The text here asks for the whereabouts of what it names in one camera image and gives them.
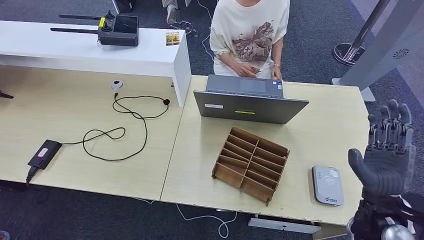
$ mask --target white t-shirt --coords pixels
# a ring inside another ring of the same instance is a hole
[[[260,0],[249,7],[220,0],[210,28],[211,50],[261,70],[271,67],[271,49],[286,34],[289,7],[290,0]],[[224,65],[217,57],[215,63]]]

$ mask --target floor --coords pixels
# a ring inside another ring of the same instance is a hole
[[[282,56],[283,78],[291,82],[328,84],[331,78],[343,76],[349,68],[333,59],[332,49],[338,43],[351,42],[355,38],[376,1],[291,1]],[[211,11],[214,2],[200,0]],[[0,0],[0,20],[94,25],[95,22],[88,20],[60,19],[58,14],[100,16],[113,9],[109,0]],[[131,14],[139,16],[142,27],[169,27],[160,1],[139,0]],[[181,8],[181,16],[192,22],[198,31],[198,37],[188,37],[192,73],[212,74],[212,60],[201,44],[209,34],[210,20],[206,10],[193,0],[188,8]],[[377,34],[378,26],[381,24],[373,29],[374,34]],[[367,37],[365,46],[373,37],[372,34]],[[399,66],[374,83],[371,90],[377,102],[367,104],[368,111],[373,113],[377,113],[379,105],[391,98],[409,105],[415,129],[414,144],[417,146],[410,192],[420,195],[424,194],[422,52],[418,52],[413,61]],[[10,190],[4,184],[0,184],[3,185],[0,188],[0,230],[8,231],[13,240],[221,239],[218,235],[219,221],[211,218],[184,221],[175,204],[154,202],[149,205],[128,197],[53,187],[21,192]],[[234,217],[233,212],[216,212],[202,207],[182,206],[181,210],[187,217],[213,215],[224,220]],[[250,217],[240,213],[235,222],[229,223],[227,239],[312,239],[309,234],[248,227]]]

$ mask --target white pants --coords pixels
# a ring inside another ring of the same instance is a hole
[[[256,73],[256,78],[258,79],[271,79],[271,72],[272,67],[269,67],[267,69],[264,69],[258,73]],[[231,69],[231,67],[223,64],[213,64],[213,72],[215,72],[215,75],[222,75],[222,76],[234,76],[238,77],[239,75]]]

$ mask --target gray laptop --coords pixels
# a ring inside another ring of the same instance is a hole
[[[286,124],[308,103],[283,98],[280,80],[209,75],[206,91],[194,91],[203,117]]]

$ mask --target wooden divider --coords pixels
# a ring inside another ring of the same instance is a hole
[[[290,150],[236,126],[232,127],[212,170],[212,178],[271,201]]]

